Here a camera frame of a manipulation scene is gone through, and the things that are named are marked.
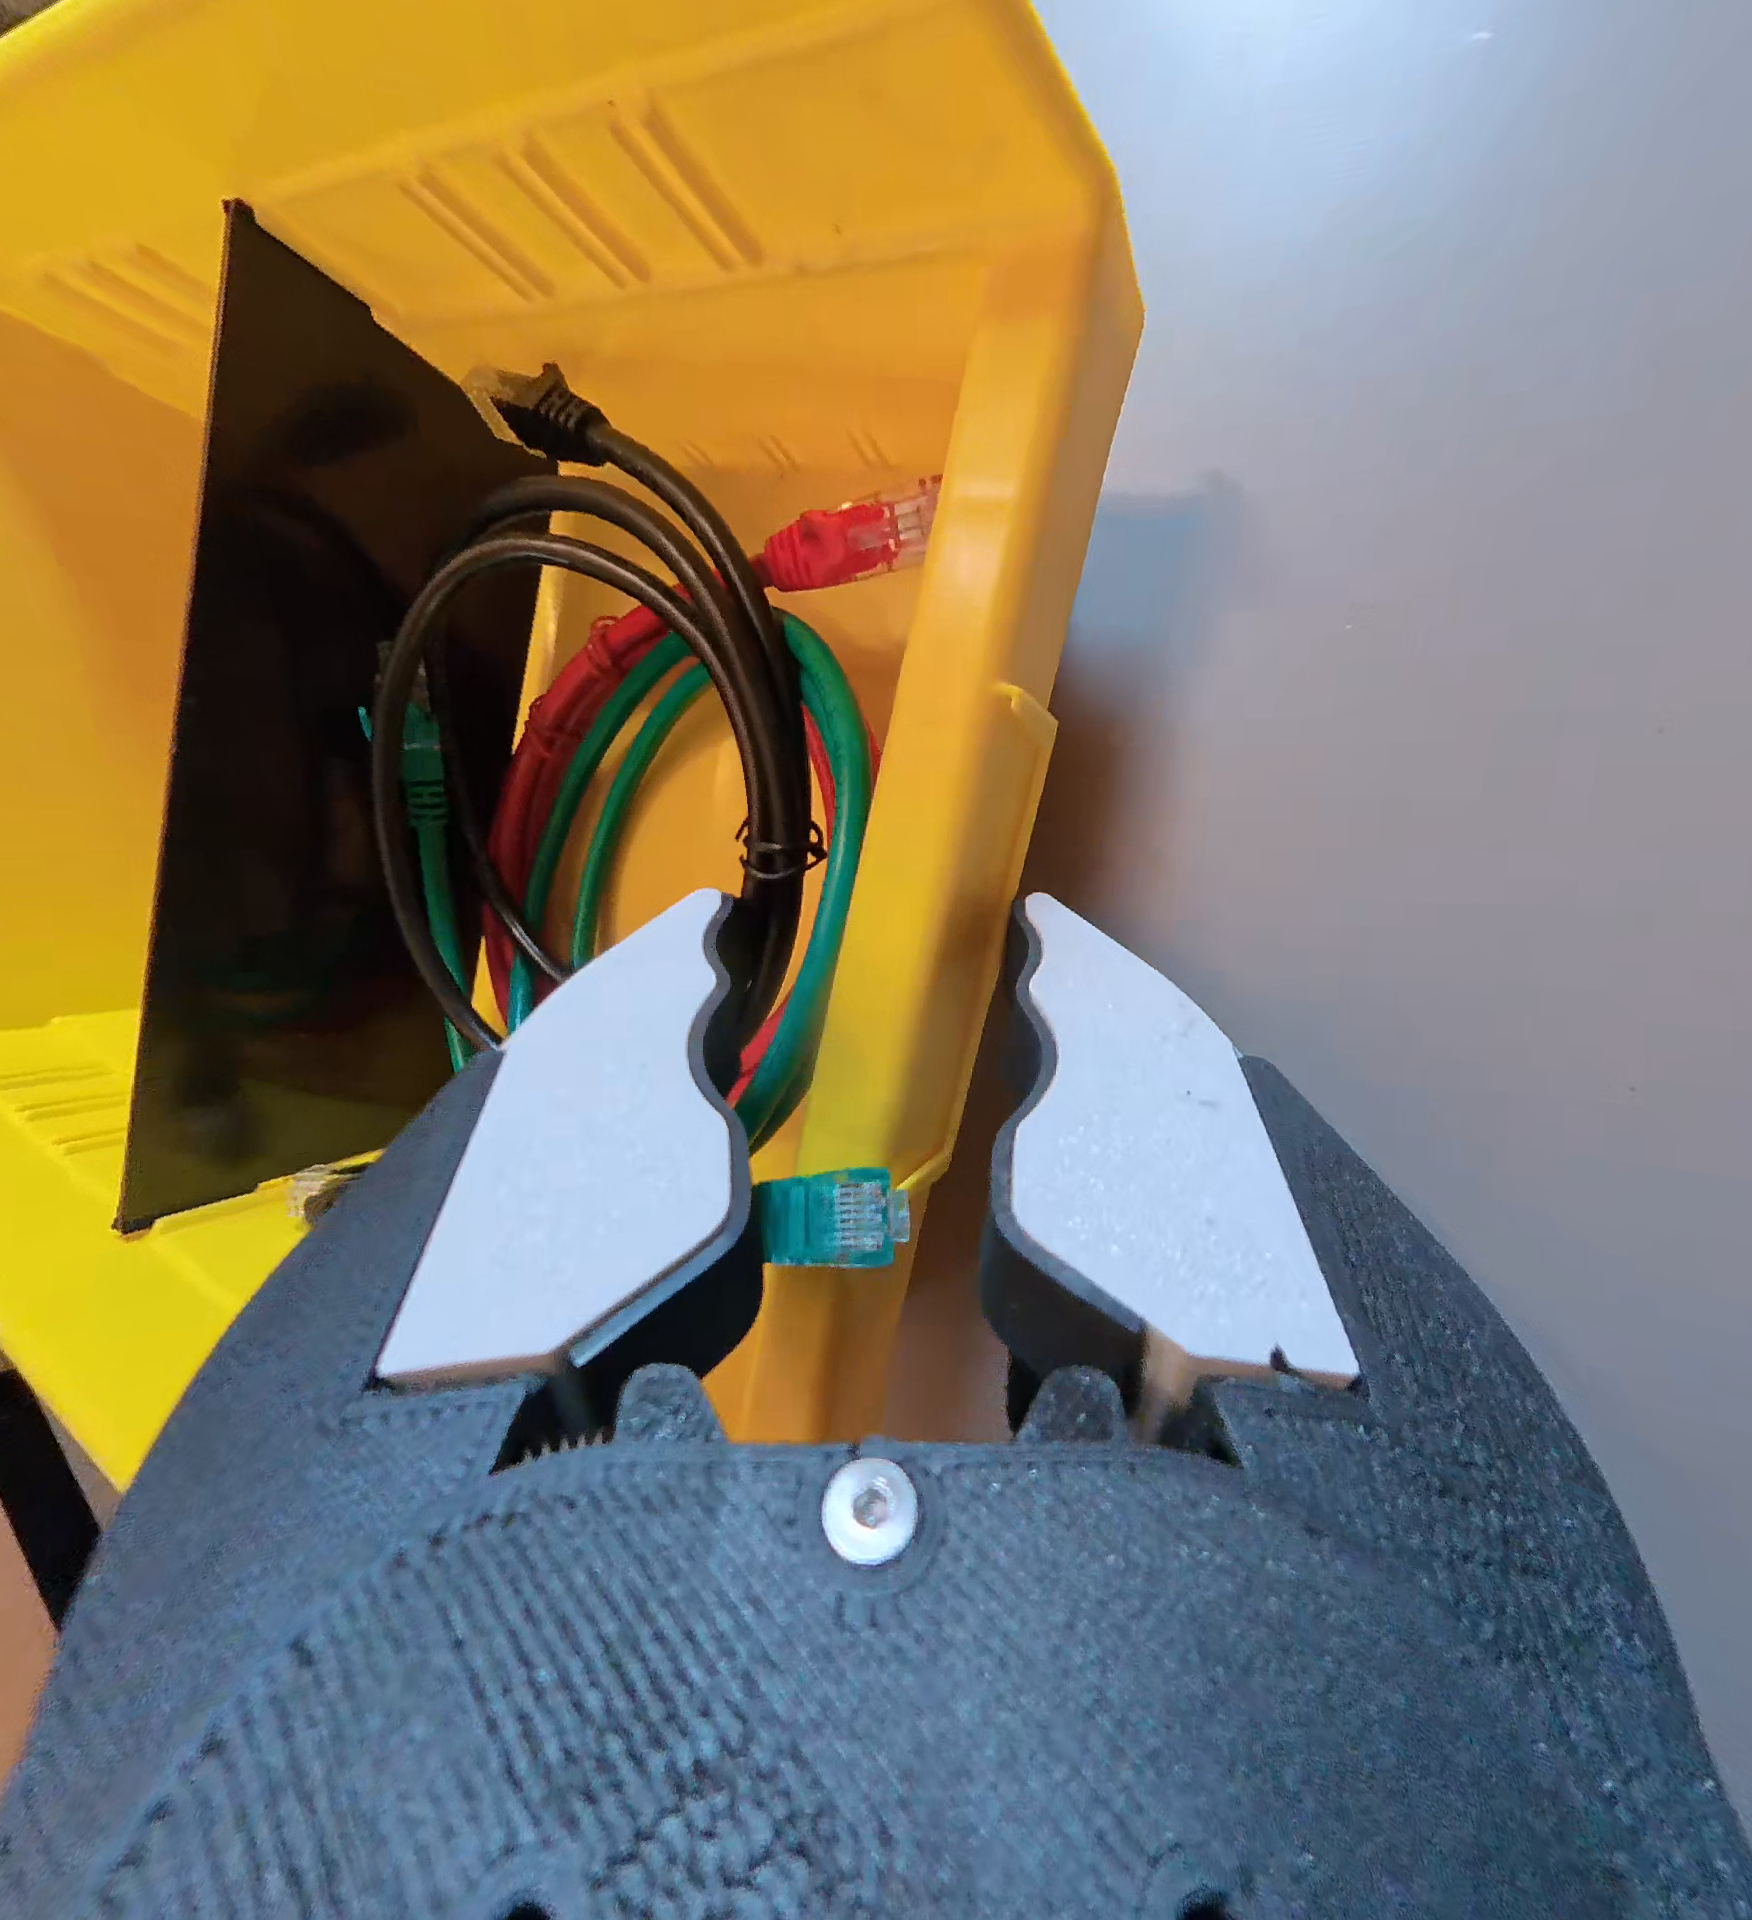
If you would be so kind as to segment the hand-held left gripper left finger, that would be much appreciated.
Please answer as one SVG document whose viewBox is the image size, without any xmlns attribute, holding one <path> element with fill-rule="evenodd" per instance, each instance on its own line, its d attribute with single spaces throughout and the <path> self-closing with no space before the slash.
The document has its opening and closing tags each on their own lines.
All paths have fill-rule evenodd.
<svg viewBox="0 0 1752 1920">
<path fill-rule="evenodd" d="M 376 1209 L 420 1192 L 417 1253 L 373 1387 L 567 1371 L 611 1402 L 646 1365 L 703 1382 L 761 1307 L 751 1155 L 716 1084 L 733 1053 L 720 939 L 739 903 L 696 888 L 582 966 L 477 1069 L 446 1145 L 414 1124 L 373 1166 Z"/>
</svg>

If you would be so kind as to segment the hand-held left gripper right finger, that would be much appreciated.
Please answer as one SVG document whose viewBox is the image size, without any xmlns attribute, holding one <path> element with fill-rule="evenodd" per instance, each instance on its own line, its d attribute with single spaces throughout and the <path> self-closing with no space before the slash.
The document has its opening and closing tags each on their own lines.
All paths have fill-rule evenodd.
<svg viewBox="0 0 1752 1920">
<path fill-rule="evenodd" d="M 1007 1425 L 1109 1382 L 1136 1436 L 1213 1382 L 1356 1387 L 1361 1365 L 1247 1056 L 1101 926 L 1023 894 L 1003 958 L 1015 1104 L 988 1160 L 985 1322 Z"/>
</svg>

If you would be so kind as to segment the yellow plastic bin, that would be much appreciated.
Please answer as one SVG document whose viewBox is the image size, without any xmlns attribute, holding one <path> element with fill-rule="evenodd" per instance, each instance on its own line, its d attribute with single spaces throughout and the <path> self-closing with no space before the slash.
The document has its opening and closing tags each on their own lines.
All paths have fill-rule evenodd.
<svg viewBox="0 0 1752 1920">
<path fill-rule="evenodd" d="M 812 1080 L 757 1152 L 916 1203 L 1142 329 L 1030 4 L 53 4 L 0 35 L 0 1352 L 115 1488 L 300 1234 L 294 1173 L 115 1227 L 231 200 L 466 397 L 555 364 L 739 554 L 924 502 L 916 561 L 783 593 L 878 768 Z"/>
</svg>

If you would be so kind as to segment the black bin divider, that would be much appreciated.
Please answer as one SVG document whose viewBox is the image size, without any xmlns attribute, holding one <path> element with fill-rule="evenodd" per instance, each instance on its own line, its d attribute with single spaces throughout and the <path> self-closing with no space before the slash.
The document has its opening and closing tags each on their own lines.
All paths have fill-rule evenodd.
<svg viewBox="0 0 1752 1920">
<path fill-rule="evenodd" d="M 121 1231 L 383 1145 L 452 1073 L 369 807 L 385 645 L 528 468 L 229 203 Z"/>
</svg>

